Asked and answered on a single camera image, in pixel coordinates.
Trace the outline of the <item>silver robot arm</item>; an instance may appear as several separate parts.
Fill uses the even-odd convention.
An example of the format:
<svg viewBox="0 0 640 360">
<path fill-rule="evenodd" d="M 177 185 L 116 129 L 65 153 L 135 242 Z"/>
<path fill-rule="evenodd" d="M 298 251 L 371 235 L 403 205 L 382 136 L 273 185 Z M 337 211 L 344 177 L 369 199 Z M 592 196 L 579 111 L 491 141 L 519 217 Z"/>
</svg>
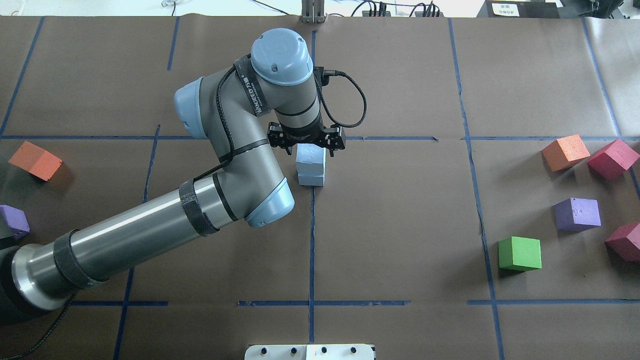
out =
<svg viewBox="0 0 640 360">
<path fill-rule="evenodd" d="M 73 294 L 233 222 L 259 228 L 289 214 L 295 201 L 273 148 L 345 149 L 345 126 L 322 122 L 318 70 L 302 35 L 274 28 L 229 69 L 178 89 L 179 119 L 194 139 L 210 141 L 218 166 L 52 243 L 2 249 L 1 324 L 60 309 Z"/>
</svg>

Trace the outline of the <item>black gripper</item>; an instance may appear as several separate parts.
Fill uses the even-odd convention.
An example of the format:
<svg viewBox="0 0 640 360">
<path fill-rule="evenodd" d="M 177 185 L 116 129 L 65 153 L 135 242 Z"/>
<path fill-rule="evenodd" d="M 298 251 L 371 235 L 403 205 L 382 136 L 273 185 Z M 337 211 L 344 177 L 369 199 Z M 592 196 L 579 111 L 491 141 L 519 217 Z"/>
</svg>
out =
<svg viewBox="0 0 640 360">
<path fill-rule="evenodd" d="M 295 144 L 313 144 L 328 150 L 333 158 L 336 151 L 345 150 L 346 136 L 340 125 L 325 127 L 322 122 L 313 122 L 303 127 L 290 127 L 270 121 L 267 140 L 272 148 L 281 148 L 290 156 Z"/>
</svg>

